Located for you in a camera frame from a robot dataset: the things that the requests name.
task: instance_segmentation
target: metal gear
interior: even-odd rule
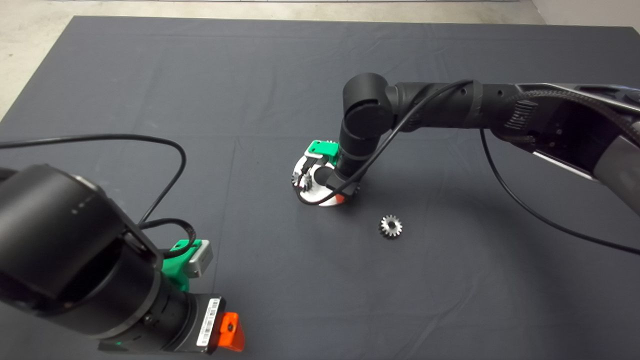
[[[302,179],[300,179],[300,184],[298,184],[299,177],[300,177],[300,173],[297,171],[294,171],[293,174],[291,175],[291,184],[293,185],[293,187],[299,187],[300,192],[309,191],[309,189],[311,189],[311,186],[313,185],[313,182],[311,181],[311,174],[306,173],[302,177]]]
[[[395,239],[400,236],[402,232],[402,223],[396,216],[387,215],[380,220],[378,229],[380,230],[380,234],[387,239]]]

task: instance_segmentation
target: black cable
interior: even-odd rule
[[[378,157],[380,156],[380,154],[382,154],[382,152],[387,148],[387,146],[389,145],[389,143],[391,142],[391,140],[393,140],[396,135],[400,132],[400,130],[403,128],[403,126],[409,121],[409,119],[411,118],[411,116],[413,116],[413,114],[418,111],[419,109],[421,109],[425,104],[427,104],[429,101],[435,99],[436,97],[440,96],[441,94],[443,94],[444,92],[452,89],[452,88],[456,88],[458,86],[464,86],[466,84],[472,83],[473,80],[460,80],[460,81],[456,81],[454,83],[450,83],[448,85],[443,86],[442,88],[440,88],[439,90],[437,90],[436,92],[434,92],[433,94],[425,97],[423,100],[421,100],[420,102],[418,102],[403,118],[402,120],[400,120],[400,122],[398,122],[398,125],[393,129],[393,131],[391,131],[391,133],[389,134],[389,136],[384,139],[384,141],[382,141],[382,144],[373,152],[373,154],[371,155],[371,157],[362,165],[361,168],[358,169],[358,171],[356,171],[349,179],[347,179],[342,185],[338,186],[334,191],[332,191],[331,193],[329,193],[329,195],[323,197],[320,200],[316,200],[316,201],[307,201],[305,200],[301,195],[300,195],[300,187],[299,186],[295,186],[294,192],[296,193],[296,196],[298,197],[298,200],[300,200],[300,202],[302,202],[303,204],[306,205],[320,205],[323,202],[331,199],[332,197],[338,195],[341,191],[343,191],[344,189],[347,188],[347,186],[351,185],[352,183],[354,183],[357,179],[360,179],[360,177],[362,176],[362,174],[364,174],[365,171],[367,171],[367,169],[373,164],[374,161],[376,161],[376,159],[378,159]],[[302,174],[300,174],[300,177],[298,178],[298,184],[300,183],[300,181],[302,180],[302,177],[306,174],[306,172],[301,172]]]
[[[179,227],[183,228],[183,230],[185,230],[185,232],[187,232],[187,235],[189,236],[189,242],[187,243],[187,245],[183,246],[179,250],[171,251],[170,249],[167,249],[162,251],[165,259],[177,258],[178,256],[186,253],[191,248],[191,246],[193,246],[193,242],[196,240],[196,231],[193,229],[193,226],[191,226],[191,224],[179,218],[159,218],[157,220],[140,223],[138,227],[140,228],[140,230],[146,230],[167,224],[178,225]]]
[[[545,218],[544,216],[540,215],[535,210],[530,208],[529,205],[527,205],[515,193],[513,193],[513,191],[509,188],[509,186],[502,179],[502,176],[500,176],[500,173],[498,172],[498,169],[495,167],[495,164],[493,163],[493,158],[491,157],[491,152],[489,151],[489,146],[486,143],[486,137],[484,135],[484,129],[480,129],[480,139],[482,140],[482,147],[484,149],[484,154],[486,155],[486,159],[489,162],[489,166],[491,167],[491,170],[493,171],[493,174],[495,175],[495,178],[498,180],[498,183],[500,183],[500,185],[502,186],[504,191],[506,191],[507,194],[509,194],[509,196],[513,200],[515,200],[515,202],[517,202],[518,205],[520,205],[528,213],[530,213],[531,215],[536,217],[538,220],[544,222],[545,224],[547,224],[547,225],[549,225],[549,226],[551,226],[551,227],[553,227],[553,228],[555,228],[557,230],[560,230],[563,233],[575,236],[576,238],[580,238],[580,239],[586,240],[588,242],[595,243],[595,244],[598,244],[598,245],[602,245],[602,246],[605,246],[605,247],[610,247],[612,249],[628,252],[628,253],[631,253],[631,254],[634,254],[634,255],[640,255],[640,249],[636,249],[636,248],[633,248],[633,247],[628,247],[628,246],[612,243],[612,242],[609,242],[609,241],[606,241],[606,240],[601,240],[601,239],[594,238],[594,237],[589,236],[589,235],[578,233],[577,231],[568,229],[568,228],[566,228],[566,227],[564,227],[562,225],[559,225],[559,224],[557,224],[557,223]]]
[[[154,136],[148,135],[137,135],[137,134],[89,134],[89,135],[70,135],[70,136],[57,136],[54,138],[42,138],[42,139],[33,139],[33,140],[22,140],[22,141],[10,141],[10,142],[0,142],[0,149],[14,149],[18,147],[31,147],[31,146],[41,146],[41,145],[53,145],[57,143],[73,143],[73,142],[89,142],[89,141],[98,141],[98,140],[133,140],[140,142],[150,142],[150,143],[159,143],[162,145],[169,145],[174,149],[178,150],[180,153],[180,167],[178,171],[176,171],[175,175],[171,178],[171,181],[165,186],[160,195],[156,197],[151,206],[147,209],[145,214],[140,218],[138,222],[143,223],[147,221],[151,213],[156,209],[158,204],[162,201],[164,196],[171,190],[173,185],[178,181],[178,178],[182,175],[184,168],[187,163],[187,154],[184,152],[182,146],[180,146],[177,142],[173,142],[168,139],[156,138]]]

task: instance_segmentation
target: green 3d-printed part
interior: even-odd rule
[[[175,243],[170,251],[176,251],[185,247],[189,243],[189,240],[182,239]],[[192,255],[200,246],[202,240],[196,239],[193,242],[193,246],[184,254],[171,259],[165,259],[162,264],[162,272],[169,278],[169,280],[178,287],[180,291],[189,291],[189,278],[184,273],[184,267],[191,259]]]
[[[312,154],[319,154],[329,158],[329,162],[335,166],[338,161],[338,144],[335,142],[324,142],[320,140],[314,140],[309,148],[308,152]]]

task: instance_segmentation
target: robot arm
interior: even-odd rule
[[[322,187],[333,190],[344,184],[374,154],[381,136],[412,111],[400,131],[421,127],[490,129],[501,140],[600,181],[640,215],[639,90],[610,85],[483,85],[468,81],[414,109],[445,85],[389,86],[382,76],[371,73],[349,80],[343,90],[344,118],[334,164],[324,165],[333,165],[332,171],[322,169],[321,176],[314,176],[320,189],[307,197],[313,200],[330,193]],[[308,155],[315,155],[309,150]],[[352,196],[357,181],[328,205]]]
[[[212,254],[186,225],[189,240],[163,254],[88,180],[47,165],[0,169],[0,301],[107,352],[240,351],[225,299],[188,291]]]

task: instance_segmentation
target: barcode label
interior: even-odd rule
[[[209,344],[213,323],[216,321],[216,314],[218,313],[218,305],[220,305],[220,299],[209,299],[207,312],[204,314],[200,335],[198,335],[198,342],[196,343],[199,347],[205,347]]]

